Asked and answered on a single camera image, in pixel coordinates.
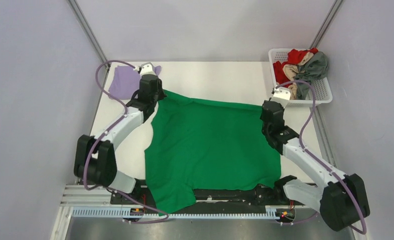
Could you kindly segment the green t-shirt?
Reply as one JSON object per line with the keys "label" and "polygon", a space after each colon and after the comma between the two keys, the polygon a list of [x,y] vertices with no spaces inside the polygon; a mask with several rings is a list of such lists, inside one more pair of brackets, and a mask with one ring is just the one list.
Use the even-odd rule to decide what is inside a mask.
{"label": "green t-shirt", "polygon": [[259,105],[167,91],[145,150],[145,178],[156,207],[171,214],[191,206],[196,189],[272,187],[281,177],[281,157],[262,134],[261,113]]}

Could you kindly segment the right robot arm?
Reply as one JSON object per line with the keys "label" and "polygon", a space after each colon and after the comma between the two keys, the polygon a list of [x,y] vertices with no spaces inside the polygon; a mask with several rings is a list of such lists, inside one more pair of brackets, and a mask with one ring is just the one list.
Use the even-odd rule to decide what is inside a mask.
{"label": "right robot arm", "polygon": [[348,175],[316,156],[297,133],[285,124],[285,108],[272,99],[264,101],[260,119],[262,134],[270,147],[294,162],[315,183],[309,185],[294,176],[280,179],[273,191],[276,202],[300,202],[320,214],[326,225],[338,232],[347,227],[365,235],[365,218],[370,207],[363,179]]}

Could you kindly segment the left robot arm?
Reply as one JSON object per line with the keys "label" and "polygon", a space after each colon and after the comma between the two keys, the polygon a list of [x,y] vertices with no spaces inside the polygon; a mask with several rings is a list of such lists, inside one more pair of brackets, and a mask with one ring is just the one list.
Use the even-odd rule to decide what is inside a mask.
{"label": "left robot arm", "polygon": [[166,94],[159,76],[145,73],[139,89],[126,104],[118,119],[96,135],[82,135],[77,141],[74,175],[81,177],[87,190],[95,187],[123,192],[130,204],[141,200],[142,190],[136,178],[118,170],[115,151],[120,144],[154,113],[158,101]]}

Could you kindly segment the folded purple t-shirt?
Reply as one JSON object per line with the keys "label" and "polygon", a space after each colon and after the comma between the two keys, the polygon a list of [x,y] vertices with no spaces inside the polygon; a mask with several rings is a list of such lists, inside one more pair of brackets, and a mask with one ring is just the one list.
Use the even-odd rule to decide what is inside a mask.
{"label": "folded purple t-shirt", "polygon": [[[161,73],[162,67],[156,65],[157,76]],[[132,95],[139,90],[141,76],[135,72],[134,67],[118,66],[115,68],[113,81],[109,87],[110,99],[129,100]]]}

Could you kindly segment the beige t-shirt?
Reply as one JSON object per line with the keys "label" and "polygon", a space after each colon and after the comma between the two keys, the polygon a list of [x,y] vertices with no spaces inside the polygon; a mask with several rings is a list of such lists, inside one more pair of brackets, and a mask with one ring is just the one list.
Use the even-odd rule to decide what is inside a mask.
{"label": "beige t-shirt", "polygon": [[[288,81],[294,81],[297,74],[302,73],[299,67],[303,67],[316,52],[311,50],[293,49],[287,53],[287,60],[284,62],[276,61],[273,63],[276,83],[278,85]],[[292,82],[285,85],[291,91],[292,100],[304,100],[308,92],[308,86],[303,83]]]}

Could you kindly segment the white plastic laundry basket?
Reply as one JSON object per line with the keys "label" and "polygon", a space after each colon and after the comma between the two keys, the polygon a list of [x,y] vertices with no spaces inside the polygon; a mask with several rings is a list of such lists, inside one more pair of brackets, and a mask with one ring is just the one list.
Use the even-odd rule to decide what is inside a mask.
{"label": "white plastic laundry basket", "polygon": [[[272,75],[272,87],[269,92],[272,92],[277,85],[278,81],[276,78],[276,74],[274,73],[273,63],[279,61],[283,63],[288,60],[288,52],[290,52],[292,48],[273,48],[268,51],[268,58],[270,62],[271,68],[271,75]],[[332,91],[330,89],[330,85],[328,79],[325,77],[320,80],[316,80],[314,83],[311,84],[314,88],[315,95],[316,95],[316,106],[320,104],[327,104],[330,103],[333,99]],[[309,90],[306,98],[303,100],[295,99],[290,100],[288,106],[290,107],[311,107],[313,103],[312,100],[312,92]]]}

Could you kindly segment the grey t-shirt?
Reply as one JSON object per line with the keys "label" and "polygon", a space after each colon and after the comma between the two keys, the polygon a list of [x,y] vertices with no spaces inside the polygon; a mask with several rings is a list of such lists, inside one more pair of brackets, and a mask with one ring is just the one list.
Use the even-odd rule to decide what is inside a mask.
{"label": "grey t-shirt", "polygon": [[[321,80],[327,76],[329,70],[328,57],[321,51],[314,54],[304,65],[298,67],[298,73],[294,80],[301,80],[308,83]],[[305,100],[309,87],[303,83],[297,83],[297,99]]]}

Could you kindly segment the red t-shirt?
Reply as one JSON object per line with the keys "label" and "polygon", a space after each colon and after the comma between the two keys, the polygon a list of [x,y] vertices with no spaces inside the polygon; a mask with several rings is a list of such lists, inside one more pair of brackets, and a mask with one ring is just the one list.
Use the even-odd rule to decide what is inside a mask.
{"label": "red t-shirt", "polygon": [[319,52],[317,48],[312,49],[292,49],[288,52],[288,60],[280,63],[279,61],[273,63],[274,73],[276,74],[278,84],[283,84],[292,81],[299,72],[298,67],[304,65],[310,60],[314,54]]}

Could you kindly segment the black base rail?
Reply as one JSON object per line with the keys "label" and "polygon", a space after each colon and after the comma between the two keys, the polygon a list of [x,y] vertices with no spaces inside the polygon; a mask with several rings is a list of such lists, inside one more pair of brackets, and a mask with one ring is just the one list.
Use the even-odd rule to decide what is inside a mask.
{"label": "black base rail", "polygon": [[[292,218],[295,216],[295,208],[301,203],[279,196],[274,189],[262,184],[256,185],[251,190],[212,190],[194,189],[195,201],[175,211],[159,208],[151,190],[145,180],[138,180],[137,186],[131,196],[138,202],[153,208],[160,209],[169,214],[220,214],[220,213],[261,213],[265,206],[282,206],[279,212]],[[135,203],[119,193],[111,193],[110,204],[134,205]]]}

